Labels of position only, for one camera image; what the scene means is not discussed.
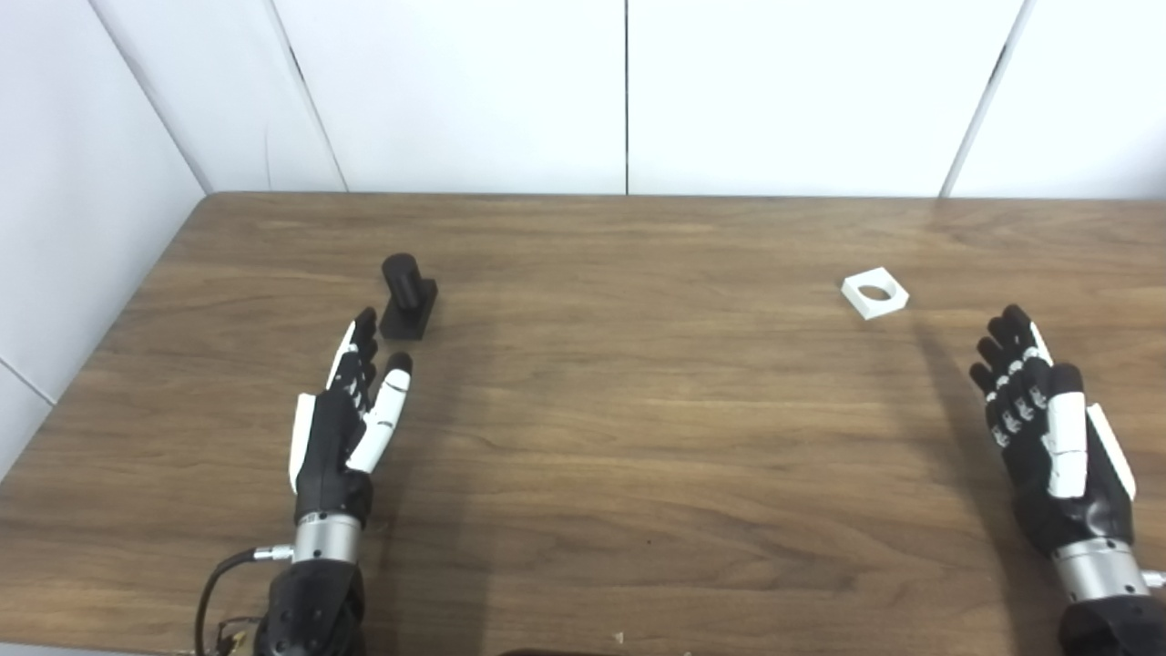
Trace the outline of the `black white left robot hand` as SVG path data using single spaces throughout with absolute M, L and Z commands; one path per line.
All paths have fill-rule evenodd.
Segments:
M 408 353 L 375 368 L 375 310 L 363 308 L 347 324 L 323 389 L 296 400 L 289 482 L 296 522 L 309 515 L 345 515 L 366 525 L 373 506 L 372 474 L 403 414 L 412 382 Z

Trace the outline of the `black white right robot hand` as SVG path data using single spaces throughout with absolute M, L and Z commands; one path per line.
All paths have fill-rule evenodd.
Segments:
M 1079 366 L 1054 361 L 1037 323 L 1007 304 L 986 323 L 969 378 L 1007 470 L 1012 509 L 1037 552 L 1087 539 L 1135 543 L 1136 482 Z

